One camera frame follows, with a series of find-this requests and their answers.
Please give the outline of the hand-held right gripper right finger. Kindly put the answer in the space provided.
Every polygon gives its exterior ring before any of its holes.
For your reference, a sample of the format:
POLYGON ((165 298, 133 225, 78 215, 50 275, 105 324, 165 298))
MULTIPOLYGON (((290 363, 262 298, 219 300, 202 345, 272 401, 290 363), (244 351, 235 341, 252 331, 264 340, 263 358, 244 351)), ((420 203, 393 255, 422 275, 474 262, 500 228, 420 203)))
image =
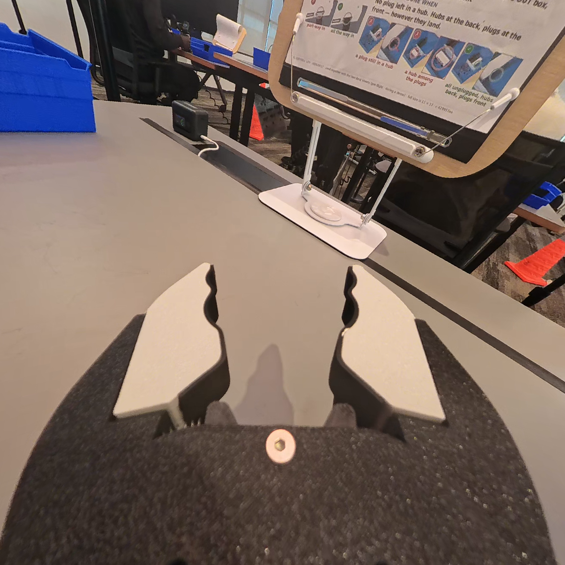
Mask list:
POLYGON ((398 428, 400 417, 444 424, 412 311, 361 265, 349 266, 343 295, 343 328, 329 372, 334 405, 357 428, 398 428))

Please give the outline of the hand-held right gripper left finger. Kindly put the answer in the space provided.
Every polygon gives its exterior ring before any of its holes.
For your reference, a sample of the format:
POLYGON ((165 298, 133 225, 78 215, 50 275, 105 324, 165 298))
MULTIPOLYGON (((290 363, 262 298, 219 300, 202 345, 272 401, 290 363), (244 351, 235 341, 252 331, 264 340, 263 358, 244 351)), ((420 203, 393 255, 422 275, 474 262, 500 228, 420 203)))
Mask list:
POLYGON ((114 418, 165 413, 173 428, 205 423, 230 387, 216 293, 214 265, 202 263, 147 309, 114 418))

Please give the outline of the small blue bin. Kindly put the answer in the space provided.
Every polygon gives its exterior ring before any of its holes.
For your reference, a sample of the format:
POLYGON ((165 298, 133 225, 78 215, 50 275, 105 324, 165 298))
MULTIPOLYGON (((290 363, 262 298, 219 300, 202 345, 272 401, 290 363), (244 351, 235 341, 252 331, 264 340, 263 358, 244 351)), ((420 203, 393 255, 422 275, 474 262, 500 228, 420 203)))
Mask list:
POLYGON ((215 57, 216 53, 225 55, 226 57, 233 56, 232 51, 196 37, 190 38, 190 48, 194 56, 214 63, 221 62, 215 57))
POLYGON ((563 197, 563 192, 550 182, 543 182, 539 187, 526 197, 522 205, 533 210, 540 210, 546 206, 550 206, 556 200, 563 197))

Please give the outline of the black office chair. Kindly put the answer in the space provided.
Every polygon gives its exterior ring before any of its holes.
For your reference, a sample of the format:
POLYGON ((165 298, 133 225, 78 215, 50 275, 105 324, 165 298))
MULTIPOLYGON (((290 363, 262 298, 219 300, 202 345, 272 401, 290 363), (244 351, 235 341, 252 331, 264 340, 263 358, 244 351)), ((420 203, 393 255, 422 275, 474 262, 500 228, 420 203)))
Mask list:
POLYGON ((157 99, 154 84, 155 69, 129 51, 113 47, 114 70, 122 97, 152 104, 157 99))

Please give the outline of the blue plastic storage bin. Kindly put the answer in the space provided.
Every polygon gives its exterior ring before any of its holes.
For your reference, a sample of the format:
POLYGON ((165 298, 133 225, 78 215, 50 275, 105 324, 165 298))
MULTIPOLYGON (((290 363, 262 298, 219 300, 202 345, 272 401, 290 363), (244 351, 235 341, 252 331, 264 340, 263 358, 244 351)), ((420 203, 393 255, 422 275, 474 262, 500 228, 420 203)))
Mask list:
POLYGON ((96 131, 90 63, 1 23, 1 132, 96 131))

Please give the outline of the wooden background desk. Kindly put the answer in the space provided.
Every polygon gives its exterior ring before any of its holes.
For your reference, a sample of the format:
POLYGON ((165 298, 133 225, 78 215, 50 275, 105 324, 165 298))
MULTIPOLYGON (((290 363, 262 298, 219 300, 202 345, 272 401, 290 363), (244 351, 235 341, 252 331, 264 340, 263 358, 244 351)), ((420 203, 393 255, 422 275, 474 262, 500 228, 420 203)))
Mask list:
POLYGON ((270 88, 263 86, 268 84, 268 72, 236 55, 215 53, 214 60, 209 61, 180 50, 175 50, 174 53, 190 60, 197 70, 217 75, 235 86, 231 104, 230 138, 248 146, 255 96, 276 102, 270 88))

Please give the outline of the printed instruction sheet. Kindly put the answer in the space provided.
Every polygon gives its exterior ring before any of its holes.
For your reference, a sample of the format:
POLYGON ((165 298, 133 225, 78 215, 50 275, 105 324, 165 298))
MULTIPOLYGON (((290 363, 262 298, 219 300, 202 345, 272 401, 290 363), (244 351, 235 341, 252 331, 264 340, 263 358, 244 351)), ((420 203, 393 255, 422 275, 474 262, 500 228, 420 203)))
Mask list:
POLYGON ((564 1, 304 1, 286 64, 487 133, 564 36, 564 1))

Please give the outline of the small document stand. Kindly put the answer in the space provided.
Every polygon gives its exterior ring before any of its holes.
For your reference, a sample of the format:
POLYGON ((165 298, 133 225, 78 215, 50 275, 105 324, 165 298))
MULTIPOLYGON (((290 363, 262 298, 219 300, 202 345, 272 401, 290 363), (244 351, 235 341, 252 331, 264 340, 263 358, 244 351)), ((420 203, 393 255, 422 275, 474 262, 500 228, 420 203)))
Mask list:
POLYGON ((237 53, 246 37, 246 29, 243 25, 222 14, 217 14, 216 27, 217 29, 212 39, 212 44, 233 54, 237 53))

